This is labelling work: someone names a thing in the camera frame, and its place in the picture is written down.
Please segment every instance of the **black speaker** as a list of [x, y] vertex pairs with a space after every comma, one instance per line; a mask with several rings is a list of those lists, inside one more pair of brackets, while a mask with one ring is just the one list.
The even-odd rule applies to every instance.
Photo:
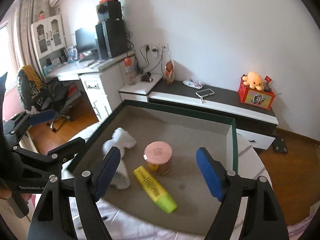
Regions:
[[122, 19], [121, 3], [119, 1], [105, 1], [97, 5], [99, 22]]
[[100, 59], [110, 59], [126, 53], [128, 49], [124, 21], [108, 20], [96, 25]]

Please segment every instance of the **pink lid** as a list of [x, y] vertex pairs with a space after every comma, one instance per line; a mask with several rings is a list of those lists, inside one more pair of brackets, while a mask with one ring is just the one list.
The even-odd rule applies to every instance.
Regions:
[[165, 142], [150, 143], [144, 150], [144, 159], [151, 164], [164, 164], [170, 160], [172, 149]]

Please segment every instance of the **drawer handle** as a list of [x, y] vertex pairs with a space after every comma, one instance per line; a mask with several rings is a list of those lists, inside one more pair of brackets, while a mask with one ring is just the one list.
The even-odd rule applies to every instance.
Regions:
[[98, 116], [101, 118], [101, 116], [100, 116], [100, 114], [99, 114], [98, 109], [97, 109], [97, 108], [95, 108], [94, 106], [93, 106], [93, 109], [97, 111], [97, 112], [95, 112], [95, 114], [96, 114], [96, 115], [98, 115]]
[[88, 85], [88, 86], [87, 86], [87, 88], [89, 88], [89, 89], [90, 89], [90, 88], [93, 88], [93, 89], [99, 89], [99, 87], [98, 87], [97, 85], [95, 85], [94, 87], [92, 87], [92, 86]]

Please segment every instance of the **office chair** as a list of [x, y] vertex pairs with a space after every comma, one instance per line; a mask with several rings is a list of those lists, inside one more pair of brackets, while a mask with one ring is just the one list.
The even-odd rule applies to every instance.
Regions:
[[50, 129], [53, 132], [57, 131], [53, 127], [55, 121], [61, 117], [68, 120], [71, 119], [70, 116], [61, 113], [68, 99], [68, 86], [58, 87], [51, 92], [47, 86], [50, 85], [51, 82], [45, 84], [30, 65], [25, 65], [20, 68], [17, 78], [20, 101], [25, 110], [31, 111], [31, 107], [34, 106], [39, 112], [49, 109], [56, 111], [56, 116], [51, 124], [47, 122], [47, 125], [50, 125]]

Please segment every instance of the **water bottle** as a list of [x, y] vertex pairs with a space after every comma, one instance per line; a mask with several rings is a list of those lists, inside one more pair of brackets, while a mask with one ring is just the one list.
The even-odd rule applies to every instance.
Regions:
[[73, 57], [75, 60], [78, 60], [78, 50], [76, 46], [74, 46], [74, 49], [73, 49]]
[[125, 73], [129, 80], [129, 85], [134, 85], [137, 83], [136, 73], [134, 71], [134, 66], [132, 65], [131, 58], [127, 57], [124, 59]]

